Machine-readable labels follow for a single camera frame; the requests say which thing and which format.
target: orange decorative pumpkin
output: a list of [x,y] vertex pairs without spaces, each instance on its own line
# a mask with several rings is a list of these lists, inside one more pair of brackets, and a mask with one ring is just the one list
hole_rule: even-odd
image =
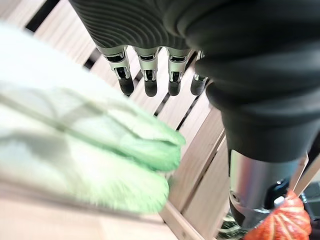
[[309,240],[310,217],[299,197],[289,191],[284,203],[274,210],[244,240]]

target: wooden surface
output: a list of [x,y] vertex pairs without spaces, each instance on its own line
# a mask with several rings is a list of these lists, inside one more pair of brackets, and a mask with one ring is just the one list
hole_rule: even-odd
[[223,141],[203,176],[192,201],[182,213],[185,219],[203,236],[211,240],[217,235],[222,218],[229,210],[227,141]]
[[177,240],[163,222],[139,221],[3,196],[1,240]]
[[68,0],[58,2],[34,36],[81,65],[96,48]]
[[12,11],[6,16],[5,21],[15,25],[18,28],[23,28],[32,19],[35,13],[45,3],[45,0],[19,0],[12,1],[17,3]]
[[320,155],[312,162],[307,171],[300,178],[294,192],[297,195],[300,195],[311,183],[312,179],[317,175],[317,173],[320,173]]
[[299,166],[293,176],[291,177],[290,183],[289,183],[289,189],[290,190],[295,190],[297,187],[297,184],[309,162],[308,155],[306,154],[305,157],[301,158]]
[[186,144],[181,149],[182,157],[185,155],[212,108],[206,93],[203,92],[179,130],[186,141]]
[[200,233],[194,229],[170,202],[165,205],[161,216],[179,240],[204,240]]
[[182,211],[216,154],[223,137],[220,112],[212,108],[193,142],[186,150],[171,180],[169,200]]

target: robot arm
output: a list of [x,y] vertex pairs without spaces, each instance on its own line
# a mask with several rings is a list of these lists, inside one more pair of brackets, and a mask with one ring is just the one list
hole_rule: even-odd
[[253,228],[277,205],[319,131],[317,0],[71,0],[125,94],[125,47],[139,56],[148,96],[157,92],[158,47],[169,53],[171,95],[189,49],[201,51],[192,93],[221,110],[229,149],[230,207]]

